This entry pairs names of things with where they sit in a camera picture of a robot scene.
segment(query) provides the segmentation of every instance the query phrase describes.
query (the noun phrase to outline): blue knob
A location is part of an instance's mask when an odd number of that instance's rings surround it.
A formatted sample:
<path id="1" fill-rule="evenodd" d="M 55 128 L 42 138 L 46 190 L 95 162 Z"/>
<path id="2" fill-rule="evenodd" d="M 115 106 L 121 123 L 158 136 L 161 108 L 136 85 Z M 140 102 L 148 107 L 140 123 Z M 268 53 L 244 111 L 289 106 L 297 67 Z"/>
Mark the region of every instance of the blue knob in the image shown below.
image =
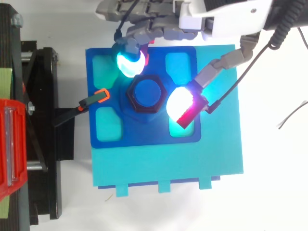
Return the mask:
<path id="1" fill-rule="evenodd" d="M 151 107 L 157 104 L 160 95 L 159 85 L 150 79 L 139 82 L 134 89 L 134 98 L 143 107 Z"/>

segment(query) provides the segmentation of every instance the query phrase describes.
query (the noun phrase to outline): metal rod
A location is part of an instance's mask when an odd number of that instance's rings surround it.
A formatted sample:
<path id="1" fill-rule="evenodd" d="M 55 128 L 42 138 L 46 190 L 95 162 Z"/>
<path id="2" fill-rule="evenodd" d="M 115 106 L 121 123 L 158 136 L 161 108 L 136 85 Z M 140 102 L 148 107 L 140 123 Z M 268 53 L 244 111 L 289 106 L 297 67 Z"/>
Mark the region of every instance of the metal rod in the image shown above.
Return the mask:
<path id="1" fill-rule="evenodd" d="M 27 161 L 27 170 L 35 171 L 35 170 L 43 170 L 40 161 Z"/>
<path id="2" fill-rule="evenodd" d="M 21 62 L 26 63 L 30 62 L 32 52 L 23 52 L 21 53 Z"/>

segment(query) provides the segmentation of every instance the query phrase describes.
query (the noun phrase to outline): orange clip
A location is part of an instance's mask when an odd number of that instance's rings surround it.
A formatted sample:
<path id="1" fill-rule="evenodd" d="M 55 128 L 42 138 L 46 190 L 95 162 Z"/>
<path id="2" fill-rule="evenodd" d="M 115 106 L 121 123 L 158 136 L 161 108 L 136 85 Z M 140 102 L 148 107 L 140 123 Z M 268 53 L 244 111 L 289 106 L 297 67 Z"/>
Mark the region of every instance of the orange clip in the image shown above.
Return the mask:
<path id="1" fill-rule="evenodd" d="M 110 93 L 109 93 L 109 91 L 106 88 L 100 89 L 97 92 L 95 92 L 94 94 L 96 95 L 96 94 L 99 94 L 99 93 L 102 93 L 102 92 L 105 92 L 106 97 L 101 99 L 101 100 L 99 100 L 98 101 L 99 103 L 105 102 L 106 100 L 110 99 Z"/>

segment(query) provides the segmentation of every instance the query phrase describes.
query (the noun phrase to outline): hexagonal nut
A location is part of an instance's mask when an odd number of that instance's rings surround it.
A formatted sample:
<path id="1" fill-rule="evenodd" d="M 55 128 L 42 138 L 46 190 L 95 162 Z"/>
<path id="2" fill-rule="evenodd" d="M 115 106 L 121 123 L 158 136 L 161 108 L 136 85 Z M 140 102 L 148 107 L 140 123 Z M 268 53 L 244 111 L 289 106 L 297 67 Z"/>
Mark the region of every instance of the hexagonal nut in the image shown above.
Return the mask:
<path id="1" fill-rule="evenodd" d="M 160 99 L 158 100 L 158 102 L 151 106 L 151 107 L 144 107 L 142 105 L 140 105 L 135 97 L 134 97 L 134 89 L 137 86 L 137 84 L 143 80 L 146 79 L 150 79 L 153 80 L 154 82 L 156 82 L 160 88 L 161 94 L 160 94 Z M 152 75 L 148 75 L 148 76 L 140 76 L 137 75 L 134 77 L 133 81 L 131 82 L 130 86 L 128 87 L 127 91 L 126 91 L 126 96 L 128 97 L 128 101 L 130 102 L 130 104 L 132 105 L 133 109 L 138 112 L 138 113 L 157 113 L 158 110 L 161 108 L 161 106 L 163 105 L 164 101 L 167 98 L 167 90 L 164 87 L 164 84 L 162 83 L 162 81 L 160 80 L 159 76 L 152 76 Z"/>

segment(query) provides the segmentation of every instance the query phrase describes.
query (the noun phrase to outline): green paper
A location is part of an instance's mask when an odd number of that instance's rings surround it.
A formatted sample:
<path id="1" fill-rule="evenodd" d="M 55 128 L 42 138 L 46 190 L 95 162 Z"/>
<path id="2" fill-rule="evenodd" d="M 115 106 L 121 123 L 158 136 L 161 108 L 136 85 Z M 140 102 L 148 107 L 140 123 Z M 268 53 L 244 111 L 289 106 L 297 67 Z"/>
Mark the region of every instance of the green paper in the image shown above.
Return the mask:
<path id="1" fill-rule="evenodd" d="M 9 99 L 11 93 L 12 69 L 0 68 L 0 99 Z"/>
<path id="2" fill-rule="evenodd" d="M 0 68 L 0 99 L 9 99 L 11 94 L 12 69 Z M 8 218 L 10 197 L 0 202 L 0 218 Z"/>
<path id="3" fill-rule="evenodd" d="M 10 197 L 7 196 L 5 197 L 1 202 L 0 202 L 0 218 L 7 219 L 9 215 L 9 203 L 10 203 Z"/>

